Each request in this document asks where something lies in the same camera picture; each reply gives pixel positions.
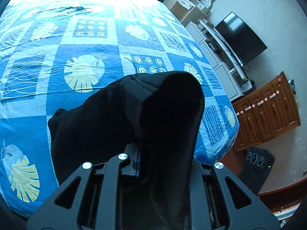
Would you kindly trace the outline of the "black pants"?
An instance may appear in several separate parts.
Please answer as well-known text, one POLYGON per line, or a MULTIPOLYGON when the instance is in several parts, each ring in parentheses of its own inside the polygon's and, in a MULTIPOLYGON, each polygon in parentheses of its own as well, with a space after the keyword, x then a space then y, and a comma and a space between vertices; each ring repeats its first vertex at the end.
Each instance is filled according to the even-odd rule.
POLYGON ((182 229, 205 98, 189 72, 125 76, 48 121, 59 183, 82 163, 104 163, 137 145, 144 198, 170 229, 182 229))

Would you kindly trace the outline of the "black speaker box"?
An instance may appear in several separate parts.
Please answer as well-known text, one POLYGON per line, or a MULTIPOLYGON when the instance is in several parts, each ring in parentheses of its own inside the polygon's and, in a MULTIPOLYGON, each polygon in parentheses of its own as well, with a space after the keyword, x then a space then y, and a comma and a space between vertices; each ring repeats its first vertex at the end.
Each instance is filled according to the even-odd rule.
POLYGON ((260 192, 275 161, 268 150, 249 147, 238 178, 256 195, 260 192))

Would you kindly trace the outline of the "brown wooden cabinet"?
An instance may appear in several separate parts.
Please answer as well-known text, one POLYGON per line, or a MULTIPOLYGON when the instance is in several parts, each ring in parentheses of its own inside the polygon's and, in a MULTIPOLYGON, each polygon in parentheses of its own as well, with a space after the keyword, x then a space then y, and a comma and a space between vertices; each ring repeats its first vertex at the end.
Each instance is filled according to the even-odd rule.
POLYGON ((268 142, 301 125, 295 96, 284 72, 232 105, 239 121, 236 151, 268 142))

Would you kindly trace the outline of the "black router device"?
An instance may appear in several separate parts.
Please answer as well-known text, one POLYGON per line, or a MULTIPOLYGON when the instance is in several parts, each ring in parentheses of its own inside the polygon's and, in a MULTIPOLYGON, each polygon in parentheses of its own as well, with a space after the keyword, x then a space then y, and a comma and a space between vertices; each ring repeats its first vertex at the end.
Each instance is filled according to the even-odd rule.
POLYGON ((240 86, 241 88, 241 91, 243 94, 248 94, 250 93, 252 90, 255 90, 256 87, 255 87, 255 82, 254 80, 248 80, 246 81, 244 84, 242 84, 240 86))

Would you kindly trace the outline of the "white tv stand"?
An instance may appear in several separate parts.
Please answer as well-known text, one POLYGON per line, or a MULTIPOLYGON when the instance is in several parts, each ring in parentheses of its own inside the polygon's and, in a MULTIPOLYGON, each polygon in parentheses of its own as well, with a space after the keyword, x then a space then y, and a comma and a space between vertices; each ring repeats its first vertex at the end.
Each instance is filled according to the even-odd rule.
POLYGON ((218 32, 203 21, 198 24, 189 22, 186 30, 198 44, 216 72, 230 101, 237 101, 244 95, 240 84, 247 77, 233 52, 222 40, 218 32))

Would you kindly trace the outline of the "black flat television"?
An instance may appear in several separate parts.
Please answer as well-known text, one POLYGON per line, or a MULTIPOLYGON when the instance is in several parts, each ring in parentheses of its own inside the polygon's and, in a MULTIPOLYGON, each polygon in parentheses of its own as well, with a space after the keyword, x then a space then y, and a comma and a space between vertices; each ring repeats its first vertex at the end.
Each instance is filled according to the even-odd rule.
POLYGON ((214 29, 228 44, 241 66, 263 53, 267 46, 234 12, 230 12, 214 29))

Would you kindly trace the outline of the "blue patchwork bed sheet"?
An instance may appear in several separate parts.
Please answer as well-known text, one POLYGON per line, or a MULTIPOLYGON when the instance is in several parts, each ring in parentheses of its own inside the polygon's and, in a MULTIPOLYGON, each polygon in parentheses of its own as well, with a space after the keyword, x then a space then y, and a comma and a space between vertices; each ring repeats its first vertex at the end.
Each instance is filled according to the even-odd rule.
POLYGON ((186 71, 205 111, 195 157, 233 146, 238 119, 209 56, 157 0, 15 0, 1 16, 1 197, 30 217, 58 187, 48 120, 129 74, 186 71))

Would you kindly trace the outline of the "white vanity dresser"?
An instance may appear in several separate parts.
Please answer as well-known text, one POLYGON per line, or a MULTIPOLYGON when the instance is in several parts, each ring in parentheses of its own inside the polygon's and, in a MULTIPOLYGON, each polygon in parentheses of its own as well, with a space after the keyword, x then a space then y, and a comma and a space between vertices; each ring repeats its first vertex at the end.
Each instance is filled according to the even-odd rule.
POLYGON ((209 10, 196 0, 164 0, 163 3, 183 26, 208 18, 209 10))

